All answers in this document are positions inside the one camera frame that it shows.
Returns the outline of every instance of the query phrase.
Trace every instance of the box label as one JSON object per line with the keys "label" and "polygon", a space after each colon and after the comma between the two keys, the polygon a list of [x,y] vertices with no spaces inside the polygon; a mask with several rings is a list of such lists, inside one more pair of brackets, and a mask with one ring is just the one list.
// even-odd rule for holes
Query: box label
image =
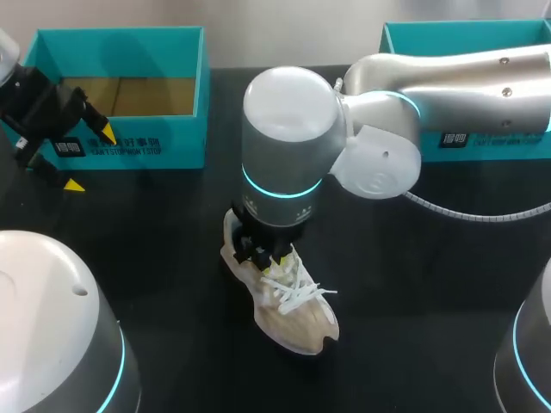
{"label": "box label", "polygon": [[99,139],[88,139],[90,154],[96,156],[119,155],[161,155],[162,148],[158,138],[117,139],[117,145],[106,144]]}
{"label": "box label", "polygon": [[75,137],[66,137],[61,140],[52,140],[52,146],[58,157],[85,157],[83,146],[80,140]]}
{"label": "box label", "polygon": [[474,146],[523,146],[538,145],[542,142],[543,134],[525,133],[509,136],[501,135],[476,135],[473,141]]}
{"label": "box label", "polygon": [[464,148],[468,143],[468,133],[443,133],[440,138],[440,148]]}

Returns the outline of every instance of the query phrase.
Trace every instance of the white wall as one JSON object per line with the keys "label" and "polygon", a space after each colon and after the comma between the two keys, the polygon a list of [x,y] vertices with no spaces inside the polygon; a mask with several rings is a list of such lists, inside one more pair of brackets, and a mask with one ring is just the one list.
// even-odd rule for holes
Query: white wall
{"label": "white wall", "polygon": [[202,25],[213,66],[336,65],[376,51],[383,22],[537,18],[548,0],[0,0],[25,49],[36,28]]}

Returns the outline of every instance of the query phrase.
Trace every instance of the white sneaker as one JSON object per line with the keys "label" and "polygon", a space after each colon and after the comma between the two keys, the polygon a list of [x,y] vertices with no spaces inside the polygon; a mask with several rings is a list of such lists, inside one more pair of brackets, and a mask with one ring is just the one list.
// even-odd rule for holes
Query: white sneaker
{"label": "white sneaker", "polygon": [[233,235],[241,226],[232,210],[224,218],[224,246],[220,251],[233,274],[249,289],[254,301],[254,317],[258,327],[284,348],[303,355],[319,354],[325,337],[338,340],[339,328],[333,310],[323,297],[336,293],[318,288],[293,251],[278,265],[270,257],[271,266],[264,271],[251,261],[241,264]]}

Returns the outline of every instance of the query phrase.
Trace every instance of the robotic arm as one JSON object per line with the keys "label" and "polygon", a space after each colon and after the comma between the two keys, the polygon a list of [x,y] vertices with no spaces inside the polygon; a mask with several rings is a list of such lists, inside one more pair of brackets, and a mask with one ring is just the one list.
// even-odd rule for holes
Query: robotic arm
{"label": "robotic arm", "polygon": [[549,52],[544,45],[435,58],[375,54],[335,89],[298,67],[261,73],[244,99],[245,227],[263,249],[285,250],[328,173],[363,198],[407,193],[421,170],[421,131],[550,131]]}
{"label": "robotic arm", "polygon": [[113,129],[108,119],[86,101],[82,89],[54,84],[37,68],[20,66],[19,53],[19,46],[0,29],[0,120],[22,136],[15,148],[15,160],[51,186],[84,191],[38,150],[45,139],[63,140],[81,119],[110,145],[116,145]]}

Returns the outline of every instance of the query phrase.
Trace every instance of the white robotic arm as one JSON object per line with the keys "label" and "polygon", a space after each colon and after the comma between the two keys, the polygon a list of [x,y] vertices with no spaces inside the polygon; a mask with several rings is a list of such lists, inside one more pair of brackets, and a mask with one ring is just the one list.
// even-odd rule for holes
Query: white robotic arm
{"label": "white robotic arm", "polygon": [[363,198],[407,194],[468,220],[504,221],[420,200],[409,189],[421,170],[421,131],[544,133],[551,116],[551,46],[417,58],[375,54],[350,67],[336,90],[296,67],[270,69],[245,93],[244,204],[259,222],[298,225],[331,172]]}

